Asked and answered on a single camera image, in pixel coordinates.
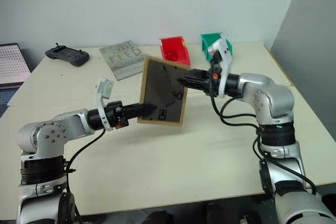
remote controller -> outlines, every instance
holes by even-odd
[[[75,50],[66,46],[59,46],[57,43],[56,45],[57,47],[46,51],[46,56],[48,56],[50,59],[65,60],[75,67],[80,67],[90,58],[89,54],[82,50]]]

white wall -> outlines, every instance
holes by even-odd
[[[223,31],[271,47],[291,0],[0,0],[0,42],[17,41],[33,65],[55,42],[100,47],[133,39]]]

laptop keyboard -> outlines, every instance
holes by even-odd
[[[16,90],[6,90],[0,92],[0,105],[7,105],[10,99],[15,94]]]

laptop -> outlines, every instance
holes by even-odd
[[[17,43],[0,45],[0,117],[7,103],[30,75]]]

black cable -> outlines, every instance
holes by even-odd
[[[234,100],[239,99],[239,98],[240,98],[240,96],[233,97],[233,98],[229,99],[226,103],[224,103],[224,105],[221,108],[220,114],[223,114],[225,108],[231,102],[233,102]],[[225,121],[224,118],[219,118],[219,119],[221,120],[221,122],[223,122],[224,124],[229,125],[229,126],[251,126],[251,127],[254,127],[256,130],[259,129],[258,126],[256,126],[255,124],[252,124],[252,123],[229,123],[229,122]]]
[[[82,152],[84,151],[87,147],[89,147],[91,144],[93,144],[95,141],[97,141],[99,138],[101,138],[104,133],[105,133],[105,129],[103,129],[103,131],[101,132],[101,134],[99,136],[97,136],[94,140],[92,140],[90,143],[86,144],[85,146],[83,146],[81,149],[79,149],[70,159],[70,161],[68,162],[67,164],[67,167],[65,168],[65,172],[66,172],[66,175],[67,175],[67,192],[70,193],[71,190],[70,190],[70,186],[69,186],[69,171],[70,171],[70,167],[71,167],[71,164],[73,163],[73,161],[75,160],[75,158]],[[79,222],[79,224],[83,224],[83,220],[82,220],[82,217],[81,215],[79,214],[79,211],[78,211],[78,208],[75,204],[75,214],[76,214],[76,217],[77,217],[77,220]]]
[[[316,185],[309,179],[307,178],[306,176],[303,176],[302,174],[299,174],[297,172],[295,172],[294,170],[284,166],[284,165],[281,165],[280,163],[278,163],[277,161],[275,161],[275,158],[272,158],[272,157],[269,157],[265,154],[265,152],[261,149],[261,138],[260,138],[260,135],[258,135],[257,137],[257,142],[258,142],[258,150],[259,150],[259,153],[264,157],[264,159],[282,169],[284,169],[285,171],[289,172],[289,173],[292,173],[294,175],[296,175],[297,177],[301,178],[302,180],[306,181],[310,187],[311,187],[311,193],[313,195],[316,195],[317,193],[317,189],[316,189]]]
[[[238,115],[231,115],[231,116],[224,116],[223,113],[224,113],[224,110],[225,108],[231,103],[233,102],[234,100],[237,100],[239,98],[242,98],[242,95],[238,95],[236,97],[233,97],[231,99],[229,99],[228,101],[226,101],[224,103],[224,105],[222,106],[221,108],[221,111],[218,111],[218,108],[216,106],[216,103],[215,103],[215,98],[214,98],[214,95],[213,95],[213,90],[212,90],[212,82],[213,82],[213,72],[214,72],[214,63],[211,61],[211,66],[210,66],[210,82],[209,82],[209,93],[210,93],[210,98],[211,98],[211,104],[216,112],[216,114],[219,116],[220,120],[226,124],[226,125],[229,125],[229,126],[252,126],[254,127],[256,130],[257,130],[257,138],[254,140],[253,142],[253,145],[252,145],[252,148],[253,148],[253,152],[256,154],[256,156],[259,158],[259,159],[262,159],[262,157],[269,161],[270,163],[282,168],[283,170],[289,172],[289,173],[292,173],[294,175],[296,175],[297,177],[301,178],[302,180],[306,181],[310,187],[311,187],[311,190],[312,190],[312,194],[313,195],[316,195],[317,193],[317,189],[316,189],[316,186],[315,184],[309,179],[307,178],[306,176],[303,176],[302,174],[299,174],[297,172],[295,172],[294,170],[284,166],[284,165],[281,165],[280,163],[278,163],[277,161],[275,161],[274,158],[272,157],[268,157],[261,149],[261,143],[260,143],[260,140],[261,140],[261,137],[260,135],[258,134],[258,131],[259,131],[259,127],[252,124],[252,123],[229,123],[227,121],[224,120],[224,118],[235,118],[235,117],[238,117],[238,116],[246,116],[246,115],[251,115],[253,117],[255,117],[255,115],[252,115],[252,114],[238,114]],[[262,157],[260,157],[255,149],[255,146],[258,146],[258,151],[259,153],[262,155]]]
[[[79,149],[73,156],[72,158],[70,159],[70,161],[68,162],[68,165],[65,169],[65,172],[67,174],[67,192],[70,193],[70,186],[69,186],[69,171],[70,171],[70,167],[71,167],[71,164],[73,163],[73,161],[75,160],[75,158],[82,152],[84,151],[87,147],[89,147],[91,144],[93,144],[95,141],[97,141],[99,138],[101,138],[104,133],[105,133],[105,129],[103,129],[103,131],[101,132],[101,134],[99,136],[97,136],[94,140],[92,140],[90,143],[86,144],[85,146],[83,146],[81,149]]]
[[[217,106],[216,106],[216,102],[215,102],[215,97],[214,97],[214,94],[213,94],[213,90],[212,90],[212,85],[213,85],[213,73],[214,73],[214,63],[213,61],[211,61],[211,64],[210,64],[210,82],[209,82],[209,93],[210,93],[210,99],[211,99],[211,104],[212,104],[212,107],[214,108],[216,114],[219,116],[220,120],[226,124],[226,125],[229,125],[229,126],[252,126],[254,127],[256,130],[259,129],[258,126],[256,126],[255,124],[252,124],[252,123],[229,123],[227,121],[224,120],[224,118],[236,118],[236,117],[239,117],[239,116],[253,116],[253,117],[256,117],[255,115],[253,114],[237,114],[237,115],[228,115],[228,116],[225,116],[223,115],[223,111],[224,109],[234,100],[236,99],[239,99],[239,98],[242,98],[242,95],[238,95],[236,97],[233,97],[231,99],[229,99],[228,101],[226,101],[224,103],[224,105],[222,106],[221,108],[221,111],[219,112]]]
[[[77,217],[77,220],[79,222],[79,224],[83,224],[83,219],[82,219],[82,216],[79,214],[79,211],[78,211],[78,208],[75,204],[75,214],[76,214],[76,217]]]
[[[257,138],[253,141],[252,150],[253,150],[254,154],[256,154],[256,156],[261,160],[262,157],[259,156],[259,154],[257,153],[257,150],[256,150],[256,144],[258,144],[259,138],[260,138],[260,136],[257,135]]]

